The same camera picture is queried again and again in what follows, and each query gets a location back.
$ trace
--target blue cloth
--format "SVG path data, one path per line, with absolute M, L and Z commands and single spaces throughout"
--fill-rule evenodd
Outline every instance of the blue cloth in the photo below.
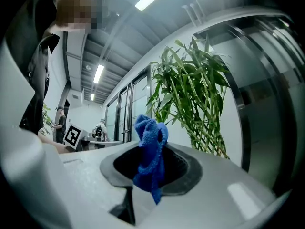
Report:
M 167 142 L 168 131 L 164 123 L 140 115 L 134 125 L 143 149 L 138 173 L 133 183 L 140 189 L 150 192 L 156 204 L 161 200 L 159 184 L 164 181 L 162 148 Z

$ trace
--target person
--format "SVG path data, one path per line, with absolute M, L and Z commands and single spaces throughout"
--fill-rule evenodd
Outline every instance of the person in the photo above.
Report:
M 92 130 L 92 136 L 96 137 L 98 141 L 109 142 L 105 120 L 101 119 Z
M 54 145 L 59 153 L 69 152 L 69 148 L 39 132 L 49 86 L 48 57 L 59 41 L 54 33 L 98 28 L 103 7 L 103 0 L 27 0 L 5 33 L 15 63 L 35 90 L 20 127 L 38 135 L 43 143 Z
M 52 127 L 56 130 L 56 142 L 63 144 L 63 137 L 66 132 L 66 116 L 63 111 L 63 107 L 58 107 L 57 112 L 59 113 L 59 121 L 57 125 L 52 125 Z

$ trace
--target doorway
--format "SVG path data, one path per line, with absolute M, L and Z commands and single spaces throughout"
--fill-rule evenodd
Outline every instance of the doorway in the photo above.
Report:
M 139 141 L 134 124 L 137 117 L 144 115 L 148 109 L 146 104 L 151 96 L 150 70 L 150 67 L 147 67 L 140 72 L 107 105 L 106 127 L 114 141 Z
M 70 107 L 70 103 L 69 103 L 68 100 L 66 100 L 65 106 L 63 107 L 63 112 L 64 112 L 66 117 L 68 116 L 69 107 Z

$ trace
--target glass wall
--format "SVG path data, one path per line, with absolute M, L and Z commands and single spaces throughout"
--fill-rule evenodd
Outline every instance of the glass wall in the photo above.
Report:
M 139 115 L 146 112 L 147 103 L 147 77 L 144 77 L 133 86 L 132 94 L 132 141 L 139 141 L 138 134 L 134 129 L 134 124 Z
M 284 192 L 305 152 L 304 55 L 292 37 L 293 25 L 283 20 L 236 19 L 196 35 L 208 34 L 236 85 L 234 95 L 242 97 L 242 168 L 276 194 Z
M 107 127 L 108 138 L 110 139 L 110 141 L 114 141 L 114 127 L 115 127 L 115 114 L 116 114 L 117 102 L 118 102 L 117 99 L 114 100 L 114 102 L 108 106 L 108 111 L 107 111 L 106 127 Z
M 111 140 L 124 143 L 139 141 L 134 124 L 138 116 L 146 114 L 147 111 L 146 104 L 150 96 L 148 90 L 151 86 L 151 81 L 148 81 L 151 77 L 150 70 L 148 66 L 140 72 L 119 92 L 117 100 L 108 106 L 107 129 Z

